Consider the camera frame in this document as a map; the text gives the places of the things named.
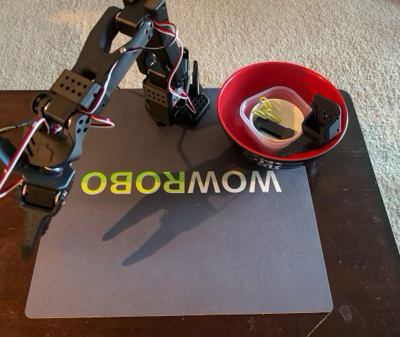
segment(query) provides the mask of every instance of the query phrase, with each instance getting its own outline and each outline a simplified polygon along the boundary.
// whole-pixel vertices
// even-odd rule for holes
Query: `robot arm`
[[[146,75],[146,109],[159,125],[193,126],[208,109],[196,62],[189,85],[189,52],[168,22],[165,0],[124,0],[124,5],[123,10],[110,7],[105,11],[75,66],[62,72],[50,93],[33,99],[32,110],[38,117],[26,128],[20,146],[16,149],[0,136],[0,160],[6,165],[0,197],[20,187],[20,205],[26,211],[23,258],[32,255],[39,235],[65,203],[74,178],[71,165],[81,156],[84,137],[95,125],[91,121],[114,125],[99,114],[135,61]],[[118,33],[131,40],[110,52]],[[2,190],[12,172],[21,178]]]

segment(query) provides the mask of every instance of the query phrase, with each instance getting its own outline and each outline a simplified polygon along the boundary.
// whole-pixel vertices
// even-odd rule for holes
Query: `dark wood table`
[[[0,91],[0,128],[32,117],[34,95]],[[36,252],[21,260],[23,214],[11,193],[0,200],[0,336],[400,336],[400,255],[351,98],[342,95],[345,139],[307,167],[334,302],[329,315],[28,319]],[[15,144],[21,132],[11,132]]]

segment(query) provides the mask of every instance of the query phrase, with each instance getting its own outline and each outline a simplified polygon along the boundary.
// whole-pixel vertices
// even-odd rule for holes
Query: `white wire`
[[[94,119],[95,121],[99,121],[100,123],[103,123],[104,125],[92,125],[91,128],[114,128],[116,125],[111,119],[103,119],[103,118],[97,118],[97,116],[91,115],[91,119]]]
[[[92,114],[92,113],[94,113],[94,111],[96,111],[97,108],[100,106],[100,103],[102,102],[102,100],[103,100],[105,94],[107,93],[107,88],[108,88],[109,80],[111,79],[111,75],[112,75],[112,73],[113,73],[113,70],[114,70],[114,68],[116,67],[116,65],[117,65],[118,62],[119,62],[119,61],[117,60],[117,61],[113,64],[113,66],[111,67],[111,70],[110,70],[109,73],[108,73],[107,81],[105,82],[105,85],[103,86],[102,95],[100,96],[99,100],[97,101],[97,104],[95,105],[95,107],[94,107],[93,109],[90,109],[90,111],[88,111],[88,112],[87,112],[87,111],[83,111],[85,114]]]
[[[158,26],[171,26],[171,27],[174,27],[174,28],[175,28],[175,33],[174,33],[174,34],[170,34],[170,33],[168,33],[168,32],[163,32],[162,30],[158,29],[158,27],[156,27],[156,23],[155,23],[155,29],[156,29],[158,32],[161,32],[161,33],[163,33],[163,34],[171,35],[172,37],[175,37],[169,45],[167,45],[167,46],[161,46],[161,47],[142,47],[142,48],[131,49],[131,51],[136,51],[136,50],[138,50],[138,49],[156,51],[156,50],[159,50],[159,49],[168,48],[168,47],[172,46],[172,45],[177,41],[177,39],[176,39],[176,38],[178,37],[178,29],[177,29],[177,26],[175,26],[173,23],[163,23],[163,24],[158,24]]]
[[[8,130],[13,130],[14,128],[20,128],[21,126],[25,126],[28,123],[30,123],[30,120],[29,121],[24,121],[24,122],[16,124],[16,125],[7,126],[5,128],[0,128],[0,133],[3,133],[3,132],[8,131]]]
[[[185,99],[186,99],[185,96],[180,95],[179,93],[177,93],[176,91],[174,91],[174,90],[172,89],[172,79],[173,79],[173,76],[174,76],[175,73],[177,72],[177,69],[178,69],[178,67],[180,66],[181,61],[182,61],[182,59],[183,59],[183,57],[182,57],[182,54],[183,54],[183,43],[181,42],[181,40],[180,40],[179,37],[177,37],[177,41],[180,42],[180,45],[181,45],[181,47],[180,47],[181,54],[180,54],[180,59],[178,60],[177,65],[175,66],[174,70],[172,71],[171,76],[169,77],[169,80],[168,80],[168,87],[169,87],[169,91],[170,91],[173,95],[175,95],[175,96],[177,96],[177,97],[182,98],[182,99],[185,100]]]
[[[19,160],[21,154],[24,152],[30,139],[32,139],[32,137],[33,137],[34,133],[36,132],[36,130],[38,129],[38,127],[40,127],[41,124],[43,124],[43,123],[46,124],[47,129],[48,129],[47,121],[44,118],[40,118],[32,124],[32,126],[31,126],[32,130],[30,131],[28,137],[22,142],[22,146],[16,150],[14,159],[12,160],[10,165],[7,168],[5,168],[5,170],[4,170],[4,176],[0,181],[0,191],[2,190],[2,187],[5,185],[5,182],[8,179],[8,177],[10,176],[11,172],[13,171],[15,165],[18,163],[18,160]],[[13,188],[17,187],[20,183],[22,183],[22,180],[16,184],[14,184],[14,186],[12,186],[11,188],[0,193],[0,198],[5,197]]]
[[[8,193],[10,193],[11,191],[13,191],[17,186],[19,186],[20,184],[22,184],[24,182],[24,179],[19,180],[16,184],[11,185],[11,187],[9,187],[7,190],[3,191],[2,193],[0,193],[0,198],[5,197]]]

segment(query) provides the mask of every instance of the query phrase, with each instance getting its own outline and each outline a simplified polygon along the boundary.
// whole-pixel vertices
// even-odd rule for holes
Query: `mouse pad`
[[[118,317],[329,312],[305,168],[247,161],[211,107],[158,127],[141,89],[91,128],[66,204],[41,238],[25,313]]]

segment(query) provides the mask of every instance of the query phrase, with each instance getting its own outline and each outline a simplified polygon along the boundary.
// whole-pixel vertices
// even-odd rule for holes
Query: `beige carpet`
[[[108,6],[122,2],[0,1],[0,89],[50,88]],[[168,9],[204,86],[275,59],[352,95],[400,248],[400,0],[168,0]],[[135,66],[122,86],[141,81]]]

